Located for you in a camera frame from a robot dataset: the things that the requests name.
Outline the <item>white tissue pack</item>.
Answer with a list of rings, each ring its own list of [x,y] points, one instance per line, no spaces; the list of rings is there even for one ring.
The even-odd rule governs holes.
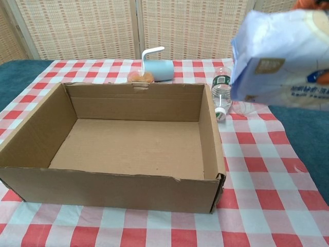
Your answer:
[[[232,50],[232,100],[329,112],[329,10],[252,11]]]

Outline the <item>red white checkered cloth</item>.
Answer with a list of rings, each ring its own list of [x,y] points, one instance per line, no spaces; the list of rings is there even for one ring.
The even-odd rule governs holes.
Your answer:
[[[0,182],[0,247],[329,247],[329,204],[270,108],[219,129],[212,214],[25,203]]]

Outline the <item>clear plastic water bottle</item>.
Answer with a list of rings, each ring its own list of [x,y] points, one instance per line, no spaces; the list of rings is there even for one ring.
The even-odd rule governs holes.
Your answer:
[[[211,93],[215,107],[216,120],[224,121],[231,107],[231,70],[225,66],[218,67],[212,80]]]

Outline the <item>open brown cardboard box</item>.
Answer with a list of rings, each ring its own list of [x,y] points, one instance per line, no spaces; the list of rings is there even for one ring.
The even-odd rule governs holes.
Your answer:
[[[26,202],[207,214],[225,179],[206,84],[58,83],[0,144]]]

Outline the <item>orange fruit jelly cup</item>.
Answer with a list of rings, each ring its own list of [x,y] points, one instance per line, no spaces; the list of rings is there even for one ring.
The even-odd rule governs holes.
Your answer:
[[[145,72],[143,70],[135,70],[128,74],[127,81],[128,83],[131,82],[152,83],[154,82],[154,77],[150,72]]]

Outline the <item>woven folding screen panel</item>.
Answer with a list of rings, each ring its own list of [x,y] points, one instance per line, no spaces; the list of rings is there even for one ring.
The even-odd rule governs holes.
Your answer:
[[[232,58],[231,40],[255,0],[135,0],[140,49],[149,59]]]
[[[297,0],[255,0],[254,10],[273,13],[285,12],[293,8]]]
[[[7,0],[0,0],[0,65],[32,58]]]
[[[135,0],[0,0],[23,56],[140,59]]]

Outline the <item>orange-tipped silver right robot hand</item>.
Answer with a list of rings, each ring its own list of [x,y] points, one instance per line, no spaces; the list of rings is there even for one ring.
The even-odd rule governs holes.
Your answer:
[[[329,0],[296,0],[292,7],[295,9],[329,10]]]

